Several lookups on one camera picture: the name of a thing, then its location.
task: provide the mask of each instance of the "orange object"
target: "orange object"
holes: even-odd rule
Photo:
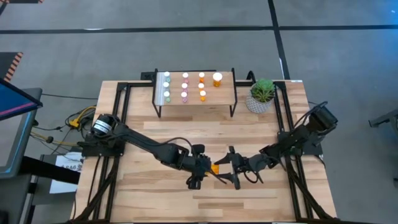
[[[205,82],[205,74],[203,72],[199,73],[199,82],[200,83]]]
[[[199,88],[199,91],[202,91],[205,88],[205,84],[199,83],[198,88]]]
[[[221,85],[221,80],[223,79],[223,75],[219,72],[213,74],[213,85],[215,87],[219,87]]]
[[[220,166],[219,165],[211,165],[211,170],[215,173],[215,174],[220,174]]]
[[[206,91],[205,90],[202,90],[201,92],[200,92],[200,101],[205,101],[206,100]]]
[[[213,81],[213,85],[214,85],[215,87],[220,87],[221,81],[216,81],[216,80],[214,80],[214,81]]]

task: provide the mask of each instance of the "orange striped object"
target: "orange striped object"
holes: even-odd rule
[[[19,52],[18,54],[15,55],[14,60],[12,61],[10,68],[8,69],[6,76],[4,77],[4,80],[6,82],[10,82],[12,79],[12,76],[14,75],[17,66],[21,62],[21,58],[24,54],[22,52]]]

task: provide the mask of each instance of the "succulent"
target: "succulent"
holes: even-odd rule
[[[275,96],[274,82],[272,80],[260,79],[251,89],[251,95],[261,103],[267,103]]]

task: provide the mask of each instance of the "wooden table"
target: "wooden table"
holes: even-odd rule
[[[96,116],[112,113],[116,85],[116,81],[103,82]],[[296,120],[308,110],[304,85],[286,81],[286,86]],[[230,145],[243,156],[252,156],[276,142],[279,127],[275,108],[272,104],[273,108],[266,113],[254,114],[245,105],[249,87],[238,87],[237,91],[238,105],[233,118],[223,106],[217,105],[183,106],[183,110],[180,106],[165,107],[163,117],[158,118],[151,103],[152,88],[135,87],[131,90],[126,124],[157,141],[181,136],[193,144],[202,143],[206,146],[205,154],[213,162],[224,157]],[[280,102],[285,113],[283,100]],[[187,147],[182,141],[177,144]],[[77,214],[86,207],[96,160],[87,158],[83,164],[76,193]],[[335,216],[324,166],[314,156],[302,156],[302,160],[309,190],[325,211]],[[220,166],[220,173],[230,170],[229,165]],[[251,184],[241,175],[241,190],[235,190],[233,184],[224,185],[214,177],[205,178],[201,190],[188,190],[185,181],[189,173],[163,166],[152,154],[128,144],[120,159],[111,222],[294,221],[287,174],[280,165],[262,170],[260,174],[264,184]],[[299,189],[297,192],[304,217],[302,194]],[[103,197],[100,218],[104,217],[107,195],[106,192]]]

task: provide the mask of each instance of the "white paper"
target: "white paper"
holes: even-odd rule
[[[68,152],[65,156],[57,156],[56,166],[71,169],[77,172],[81,172],[83,163],[81,162],[80,152]],[[59,194],[65,192],[74,192],[77,189],[76,184],[69,184],[57,180],[52,180],[50,194]]]

